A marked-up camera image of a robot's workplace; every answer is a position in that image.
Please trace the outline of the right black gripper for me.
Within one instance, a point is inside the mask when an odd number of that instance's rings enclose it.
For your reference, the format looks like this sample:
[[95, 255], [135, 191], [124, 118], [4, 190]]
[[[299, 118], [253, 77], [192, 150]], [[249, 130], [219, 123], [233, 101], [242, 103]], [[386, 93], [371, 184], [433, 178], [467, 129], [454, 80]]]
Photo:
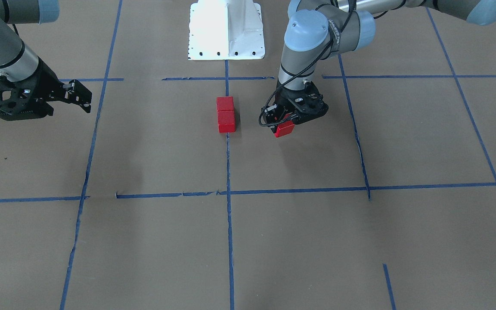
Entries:
[[40, 106], [37, 100], [43, 102], [61, 101], [74, 104], [91, 113], [92, 92], [79, 80], [73, 79], [63, 84], [49, 66], [40, 60], [33, 74], [24, 79], [24, 89], [30, 90], [26, 95], [26, 108]]

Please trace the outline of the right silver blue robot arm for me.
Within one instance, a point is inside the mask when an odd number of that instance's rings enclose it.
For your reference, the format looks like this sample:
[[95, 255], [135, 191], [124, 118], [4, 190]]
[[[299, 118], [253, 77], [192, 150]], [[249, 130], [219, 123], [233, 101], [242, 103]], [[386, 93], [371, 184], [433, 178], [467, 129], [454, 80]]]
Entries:
[[16, 33], [16, 24], [56, 21], [57, 0], [0, 0], [0, 118], [6, 121], [52, 116], [59, 101], [91, 112], [92, 93], [76, 79], [61, 82]]

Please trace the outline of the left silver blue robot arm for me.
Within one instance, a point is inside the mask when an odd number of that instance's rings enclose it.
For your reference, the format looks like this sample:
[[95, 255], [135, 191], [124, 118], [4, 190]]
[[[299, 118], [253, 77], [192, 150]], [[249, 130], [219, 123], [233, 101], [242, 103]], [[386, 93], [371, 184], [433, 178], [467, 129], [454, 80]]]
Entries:
[[368, 46], [385, 12], [425, 7], [476, 25], [496, 22], [496, 0], [292, 0], [284, 34], [277, 87], [260, 110], [258, 123], [277, 132], [329, 110], [313, 82], [317, 62]]

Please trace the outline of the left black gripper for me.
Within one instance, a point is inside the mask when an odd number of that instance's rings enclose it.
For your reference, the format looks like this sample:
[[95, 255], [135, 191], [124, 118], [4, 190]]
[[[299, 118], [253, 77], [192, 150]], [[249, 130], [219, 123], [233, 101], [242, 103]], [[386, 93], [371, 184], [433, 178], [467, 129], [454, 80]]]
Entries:
[[292, 121], [295, 109], [287, 99], [289, 91], [288, 88], [282, 87], [274, 97], [274, 105], [264, 107], [264, 126], [275, 130], [276, 126]]

